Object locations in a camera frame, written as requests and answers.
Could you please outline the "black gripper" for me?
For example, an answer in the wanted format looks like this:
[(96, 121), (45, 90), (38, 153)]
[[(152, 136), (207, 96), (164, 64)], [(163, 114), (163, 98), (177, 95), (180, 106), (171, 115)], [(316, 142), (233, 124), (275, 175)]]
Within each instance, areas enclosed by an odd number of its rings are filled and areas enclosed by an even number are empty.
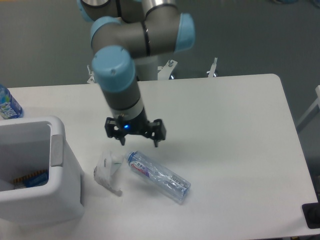
[(115, 138), (125, 145), (125, 135), (140, 135), (153, 140), (154, 146), (166, 139), (166, 128), (161, 119), (149, 122), (146, 111), (143, 109), (136, 117), (125, 120), (122, 116), (117, 118), (107, 117), (104, 128), (108, 138)]

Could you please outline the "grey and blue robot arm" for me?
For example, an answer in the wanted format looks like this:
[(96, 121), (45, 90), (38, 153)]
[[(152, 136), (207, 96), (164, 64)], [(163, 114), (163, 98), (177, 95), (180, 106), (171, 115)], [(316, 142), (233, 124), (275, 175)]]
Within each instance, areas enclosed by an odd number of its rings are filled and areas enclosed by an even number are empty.
[(191, 49), (192, 16), (174, 0), (79, 0), (77, 7), (92, 22), (91, 68), (112, 114), (104, 125), (107, 136), (124, 144), (127, 135), (139, 135), (157, 145), (166, 128), (161, 119), (147, 118), (135, 60)]

